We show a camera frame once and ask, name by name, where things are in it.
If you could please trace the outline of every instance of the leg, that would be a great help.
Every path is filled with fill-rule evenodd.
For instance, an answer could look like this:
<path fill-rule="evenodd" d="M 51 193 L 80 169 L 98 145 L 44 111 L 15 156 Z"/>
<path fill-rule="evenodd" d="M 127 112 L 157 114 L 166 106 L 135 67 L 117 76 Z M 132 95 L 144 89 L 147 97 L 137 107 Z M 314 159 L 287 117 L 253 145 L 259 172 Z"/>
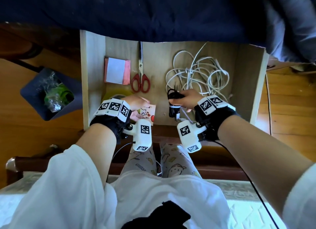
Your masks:
<path fill-rule="evenodd" d="M 195 168 L 189 154 L 181 145 L 164 144 L 160 146 L 162 177 L 194 175 L 202 178 Z"/>
<path fill-rule="evenodd" d="M 134 151 L 131 148 L 130 155 L 128 156 L 128 160 L 122 169 L 121 175 L 131 170 L 147 171 L 153 175 L 157 175 L 153 146 L 145 152 Z"/>

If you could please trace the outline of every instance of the white shirt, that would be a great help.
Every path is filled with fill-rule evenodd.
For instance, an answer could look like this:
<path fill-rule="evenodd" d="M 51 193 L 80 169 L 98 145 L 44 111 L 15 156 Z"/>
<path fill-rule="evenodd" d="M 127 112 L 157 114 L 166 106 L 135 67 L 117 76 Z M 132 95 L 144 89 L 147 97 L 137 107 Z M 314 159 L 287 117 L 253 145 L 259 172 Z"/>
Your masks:
<path fill-rule="evenodd" d="M 316 164 L 287 198 L 283 220 L 290 229 L 315 228 L 315 175 Z M 135 218 L 148 217 L 166 201 L 191 215 L 184 223 L 187 228 L 232 228 L 227 201 L 216 185 L 193 175 L 160 178 L 129 171 L 103 188 L 92 160 L 76 145 L 51 158 L 11 223 L 2 228 L 121 228 Z"/>

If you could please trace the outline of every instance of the black wrist strap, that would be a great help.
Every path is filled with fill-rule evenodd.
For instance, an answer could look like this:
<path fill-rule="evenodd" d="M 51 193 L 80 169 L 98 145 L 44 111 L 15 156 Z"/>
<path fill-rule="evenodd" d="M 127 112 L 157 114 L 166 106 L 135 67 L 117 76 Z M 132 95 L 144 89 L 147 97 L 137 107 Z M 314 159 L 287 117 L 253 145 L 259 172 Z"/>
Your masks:
<path fill-rule="evenodd" d="M 95 118 L 91 121 L 90 126 L 95 124 L 95 123 L 100 123 L 100 124 L 108 127 L 114 133 L 114 135 L 116 137 L 117 144 L 120 144 L 122 131 L 130 123 L 131 114 L 132 114 L 132 111 L 129 110 L 126 122 L 122 122 L 117 117 L 113 117 L 113 116 L 109 116 L 109 115 L 95 116 Z"/>
<path fill-rule="evenodd" d="M 195 120 L 200 123 L 201 126 L 206 126 L 207 130 L 204 131 L 205 139 L 218 140 L 218 129 L 225 119 L 232 115 L 238 115 L 236 111 L 230 107 L 217 108 L 209 115 L 205 115 L 199 105 L 194 107 Z"/>

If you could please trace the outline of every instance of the trash bin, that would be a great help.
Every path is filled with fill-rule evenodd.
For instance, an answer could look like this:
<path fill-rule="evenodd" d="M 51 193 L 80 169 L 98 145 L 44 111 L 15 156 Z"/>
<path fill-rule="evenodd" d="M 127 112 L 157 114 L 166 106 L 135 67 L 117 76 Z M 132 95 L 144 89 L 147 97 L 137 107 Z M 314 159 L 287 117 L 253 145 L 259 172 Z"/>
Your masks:
<path fill-rule="evenodd" d="M 51 112 L 44 105 L 45 91 L 41 86 L 44 79 L 48 78 L 52 72 L 55 72 L 58 79 L 71 91 L 74 95 L 73 101 L 64 106 L 58 112 Z M 21 96 L 37 111 L 45 121 L 56 119 L 62 115 L 82 108 L 82 87 L 81 82 L 68 77 L 60 72 L 50 68 L 43 68 L 25 87 L 20 90 Z"/>

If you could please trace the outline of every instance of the hand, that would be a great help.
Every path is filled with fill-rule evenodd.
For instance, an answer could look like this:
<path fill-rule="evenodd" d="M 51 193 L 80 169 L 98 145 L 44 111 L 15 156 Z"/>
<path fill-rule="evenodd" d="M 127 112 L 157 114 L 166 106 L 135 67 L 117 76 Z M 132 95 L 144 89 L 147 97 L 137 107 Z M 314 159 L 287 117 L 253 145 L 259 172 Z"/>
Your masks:
<path fill-rule="evenodd" d="M 125 102 L 128 103 L 128 105 L 131 107 L 131 111 L 132 114 L 130 116 L 130 119 L 134 120 L 134 121 L 138 121 L 139 119 L 141 119 L 141 116 L 139 115 L 139 113 L 136 111 L 142 107 L 149 107 L 149 100 L 137 96 L 135 94 L 127 96 L 122 98 L 122 100 L 124 100 Z"/>
<path fill-rule="evenodd" d="M 183 94 L 185 97 L 180 99 L 169 99 L 169 102 L 172 105 L 180 105 L 186 107 L 188 109 L 188 112 L 194 109 L 198 101 L 203 98 L 203 96 L 194 89 L 184 90 L 180 93 Z"/>

